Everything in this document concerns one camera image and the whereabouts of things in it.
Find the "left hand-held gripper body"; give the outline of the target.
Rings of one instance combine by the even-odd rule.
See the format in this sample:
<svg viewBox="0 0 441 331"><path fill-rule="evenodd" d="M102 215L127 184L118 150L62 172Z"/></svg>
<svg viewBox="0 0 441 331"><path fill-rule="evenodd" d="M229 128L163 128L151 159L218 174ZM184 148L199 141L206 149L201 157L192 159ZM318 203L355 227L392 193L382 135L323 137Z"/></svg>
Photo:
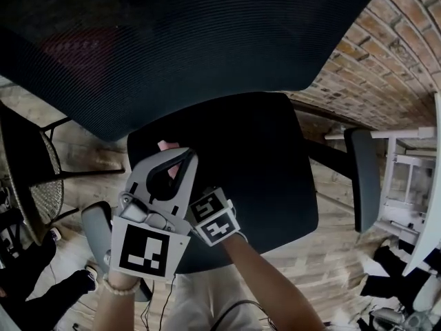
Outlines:
<svg viewBox="0 0 441 331"><path fill-rule="evenodd" d="M168 212L137 182L119 195L112 220L110 266L113 270L155 281L170 280L189 244L191 225L176 216L177 205Z"/></svg>

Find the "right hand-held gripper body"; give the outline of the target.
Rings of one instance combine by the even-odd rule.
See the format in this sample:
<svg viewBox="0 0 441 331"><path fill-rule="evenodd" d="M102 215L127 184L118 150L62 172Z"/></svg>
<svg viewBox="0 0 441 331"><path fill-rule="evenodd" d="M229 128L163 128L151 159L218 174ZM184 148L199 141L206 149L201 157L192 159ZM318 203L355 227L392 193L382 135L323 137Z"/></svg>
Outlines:
<svg viewBox="0 0 441 331"><path fill-rule="evenodd" d="M189 204L187 220L192 232L208 246L215 246L234 234L247 241L240 231L236 209L221 187L208 187L200 198Z"/></svg>

